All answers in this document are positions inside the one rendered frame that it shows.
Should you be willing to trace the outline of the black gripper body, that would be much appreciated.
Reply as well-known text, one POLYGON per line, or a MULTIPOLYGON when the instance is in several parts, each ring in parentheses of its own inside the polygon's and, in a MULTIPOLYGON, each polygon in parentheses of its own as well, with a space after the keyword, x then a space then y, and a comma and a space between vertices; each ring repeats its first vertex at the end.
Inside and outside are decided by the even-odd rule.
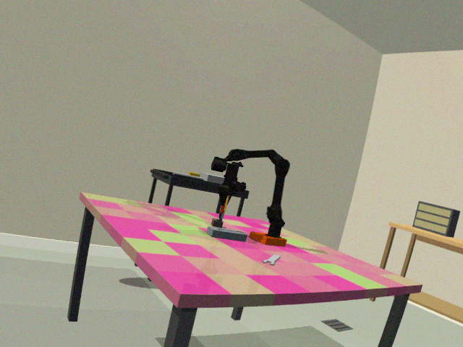
POLYGON ((236 175, 231 175, 231 174, 226 173, 226 174, 224 175, 224 177, 225 177, 225 178, 224 178, 224 182, 223 182, 222 184, 219 184, 219 185, 217 186, 217 190, 218 190, 218 191, 221 191, 221 192, 226 192, 226 193, 230 193, 230 192, 233 192, 233 191, 238 192, 238 189, 235 188, 234 186, 233 186, 233 187, 230 187, 231 184, 232 184, 232 182, 233 182, 233 180, 236 181, 237 176, 236 176, 236 175))

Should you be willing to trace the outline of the grey two-pronged flat bar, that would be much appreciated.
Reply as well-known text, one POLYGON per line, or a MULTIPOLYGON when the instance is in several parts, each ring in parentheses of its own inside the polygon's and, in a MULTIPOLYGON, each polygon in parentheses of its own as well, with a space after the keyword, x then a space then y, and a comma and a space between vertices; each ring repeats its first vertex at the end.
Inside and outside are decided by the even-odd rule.
POLYGON ((278 255, 273 255, 270 257, 268 260, 264 260, 263 263, 270 262, 270 265, 275 265, 275 261, 277 261, 280 258, 278 255))

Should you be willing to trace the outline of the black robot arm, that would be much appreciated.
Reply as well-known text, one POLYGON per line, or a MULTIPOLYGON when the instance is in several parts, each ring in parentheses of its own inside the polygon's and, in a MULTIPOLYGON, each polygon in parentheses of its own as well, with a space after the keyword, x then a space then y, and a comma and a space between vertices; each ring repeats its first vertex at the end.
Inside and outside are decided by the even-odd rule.
MULTIPOLYGON (((281 218, 281 196, 284 189, 284 179, 289 170, 289 161, 284 159, 279 155, 275 150, 240 150, 233 149, 230 150, 229 154, 223 159, 219 157, 214 157, 211 164, 211 170, 224 172, 226 170, 227 174, 236 175, 240 167, 244 167, 242 162, 232 162, 227 163, 227 161, 233 160, 244 160, 246 158, 264 158, 269 157, 272 163, 275 165, 276 172, 276 183, 273 193, 273 202, 266 213, 270 225, 268 227, 268 233, 266 236, 273 238, 279 238, 281 234, 281 227, 284 227, 285 222, 281 218), (228 165, 227 165, 228 164, 228 165)), ((233 180, 230 187, 235 187, 239 191, 243 192, 246 189, 246 183, 238 182, 233 180)))

